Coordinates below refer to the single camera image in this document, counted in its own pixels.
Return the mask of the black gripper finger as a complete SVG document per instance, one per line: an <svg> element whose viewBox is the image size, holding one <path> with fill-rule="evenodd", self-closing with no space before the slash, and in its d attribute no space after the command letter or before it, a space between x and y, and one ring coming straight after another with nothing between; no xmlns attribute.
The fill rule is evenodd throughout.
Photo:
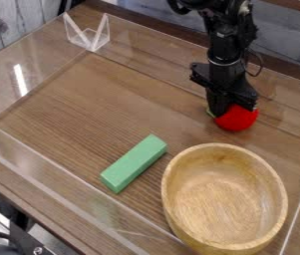
<svg viewBox="0 0 300 255"><path fill-rule="evenodd" d="M228 98L222 93L215 92L212 89L207 90L207 101L211 112L216 117L224 115L228 107Z"/></svg>
<svg viewBox="0 0 300 255"><path fill-rule="evenodd" d="M231 108L235 105L239 105L248 111L254 112L256 110L256 104L258 104L258 99L256 98L246 98L246 97L230 97L228 98L228 108Z"/></svg>

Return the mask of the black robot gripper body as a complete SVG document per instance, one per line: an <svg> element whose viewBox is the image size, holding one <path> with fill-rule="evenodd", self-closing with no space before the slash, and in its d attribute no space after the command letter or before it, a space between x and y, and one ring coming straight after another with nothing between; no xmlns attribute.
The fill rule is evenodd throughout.
<svg viewBox="0 0 300 255"><path fill-rule="evenodd" d="M238 60L230 64L215 62L191 64L191 80L215 92L230 97L246 97L259 99L259 95L251 86L247 76L243 61Z"/></svg>

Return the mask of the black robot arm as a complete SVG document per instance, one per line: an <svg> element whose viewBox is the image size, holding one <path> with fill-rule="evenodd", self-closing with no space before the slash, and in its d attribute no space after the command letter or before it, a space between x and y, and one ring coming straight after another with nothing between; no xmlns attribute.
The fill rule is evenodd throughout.
<svg viewBox="0 0 300 255"><path fill-rule="evenodd" d="M203 18L210 48L207 63L191 64L191 79L206 88L211 113L219 118L234 105L254 112L258 92L248 82L248 52L258 38L251 0L167 0L172 11Z"/></svg>

